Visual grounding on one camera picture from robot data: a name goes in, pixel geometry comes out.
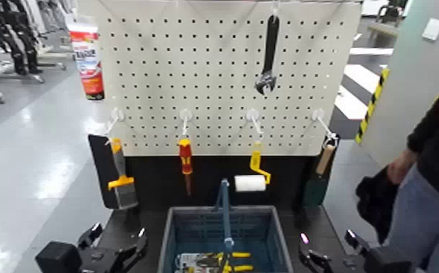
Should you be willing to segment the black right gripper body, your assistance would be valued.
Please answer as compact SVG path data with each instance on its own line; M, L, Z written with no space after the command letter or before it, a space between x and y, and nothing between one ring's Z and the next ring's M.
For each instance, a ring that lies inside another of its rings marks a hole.
M334 273L364 273L362 256L342 256L332 258L330 265Z

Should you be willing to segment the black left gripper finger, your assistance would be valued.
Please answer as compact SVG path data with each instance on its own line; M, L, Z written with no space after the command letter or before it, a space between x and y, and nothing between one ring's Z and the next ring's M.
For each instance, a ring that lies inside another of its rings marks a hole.
M99 222L95 223L78 238L78 247L80 249L90 248L95 240L101 236L102 232L102 225Z
M121 268L132 268L136 262L143 259L147 254L148 237L147 230L143 227L136 235L132 236L134 244L118 250L117 263Z

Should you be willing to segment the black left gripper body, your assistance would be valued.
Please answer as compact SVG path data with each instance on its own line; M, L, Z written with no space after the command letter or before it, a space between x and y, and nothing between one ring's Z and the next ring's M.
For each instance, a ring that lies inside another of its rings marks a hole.
M80 253L80 273L113 273L121 270L118 252L109 248L87 248Z

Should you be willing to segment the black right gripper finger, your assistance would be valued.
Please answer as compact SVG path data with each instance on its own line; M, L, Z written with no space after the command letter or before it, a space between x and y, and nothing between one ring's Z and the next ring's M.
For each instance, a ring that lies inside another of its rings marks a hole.
M331 258L309 249L309 243L310 240L308 236L301 232L298 241L298 258L301 264L313 273L319 273L319 270L323 273L333 273Z
M347 229L345 232L345 241L354 249L356 255L366 256L370 246L365 239L357 235L352 229Z

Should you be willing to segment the person's bare hand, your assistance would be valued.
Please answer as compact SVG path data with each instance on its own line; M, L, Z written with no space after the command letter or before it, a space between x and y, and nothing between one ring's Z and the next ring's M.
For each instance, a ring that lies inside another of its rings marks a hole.
M406 148L401 154L387 166L387 176L393 184L400 184L410 168L417 161L418 154Z

